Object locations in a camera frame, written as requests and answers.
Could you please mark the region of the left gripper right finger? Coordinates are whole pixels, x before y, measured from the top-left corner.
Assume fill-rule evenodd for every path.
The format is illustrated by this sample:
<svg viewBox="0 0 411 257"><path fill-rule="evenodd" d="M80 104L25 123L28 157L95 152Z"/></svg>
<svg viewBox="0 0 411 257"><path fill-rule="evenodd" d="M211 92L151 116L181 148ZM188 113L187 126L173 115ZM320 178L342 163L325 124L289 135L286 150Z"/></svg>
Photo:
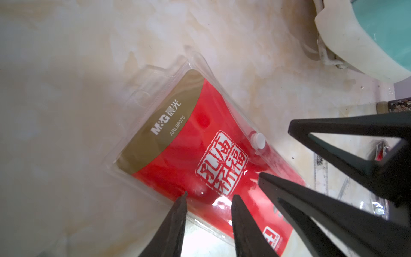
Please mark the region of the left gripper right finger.
<svg viewBox="0 0 411 257"><path fill-rule="evenodd" d="M238 257L278 257L239 195L231 205L235 252Z"/></svg>

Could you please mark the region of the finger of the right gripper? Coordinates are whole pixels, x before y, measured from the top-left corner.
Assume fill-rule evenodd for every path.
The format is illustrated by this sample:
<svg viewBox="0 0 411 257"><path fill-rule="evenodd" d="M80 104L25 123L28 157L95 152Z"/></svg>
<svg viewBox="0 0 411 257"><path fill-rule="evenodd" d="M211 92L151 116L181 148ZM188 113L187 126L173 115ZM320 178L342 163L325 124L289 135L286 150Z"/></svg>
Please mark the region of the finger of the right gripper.
<svg viewBox="0 0 411 257"><path fill-rule="evenodd" d="M390 202L411 197L411 114L292 120L288 133L375 195ZM398 139L380 161L326 142L319 134Z"/></svg>
<svg viewBox="0 0 411 257"><path fill-rule="evenodd" d="M268 173L259 175L258 184L314 257L345 255L319 224L361 257L411 254L409 228Z"/></svg>

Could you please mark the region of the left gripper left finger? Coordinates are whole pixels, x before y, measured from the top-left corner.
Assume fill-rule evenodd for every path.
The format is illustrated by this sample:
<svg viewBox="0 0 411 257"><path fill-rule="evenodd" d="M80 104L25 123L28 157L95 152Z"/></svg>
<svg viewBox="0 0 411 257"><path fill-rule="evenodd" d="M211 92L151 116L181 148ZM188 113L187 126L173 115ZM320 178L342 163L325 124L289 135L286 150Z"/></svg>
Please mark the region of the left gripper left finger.
<svg viewBox="0 0 411 257"><path fill-rule="evenodd" d="M187 217L187 192L176 199L140 257L180 257Z"/></svg>

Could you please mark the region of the red ruler set package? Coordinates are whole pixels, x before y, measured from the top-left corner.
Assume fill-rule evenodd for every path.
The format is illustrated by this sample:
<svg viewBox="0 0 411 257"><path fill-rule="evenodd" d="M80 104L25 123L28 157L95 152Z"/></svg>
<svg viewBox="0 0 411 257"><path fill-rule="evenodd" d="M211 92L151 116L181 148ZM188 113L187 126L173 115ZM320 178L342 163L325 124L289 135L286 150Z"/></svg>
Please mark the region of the red ruler set package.
<svg viewBox="0 0 411 257"><path fill-rule="evenodd" d="M375 161L381 161L390 151L390 147L386 141L380 141L376 145Z"/></svg>
<svg viewBox="0 0 411 257"><path fill-rule="evenodd" d="M232 240L232 200L241 197L268 244L281 256L292 226L258 185L268 173L305 185L300 175L242 114L203 56L170 67L147 65L124 88L126 131L107 155L107 172Z"/></svg>

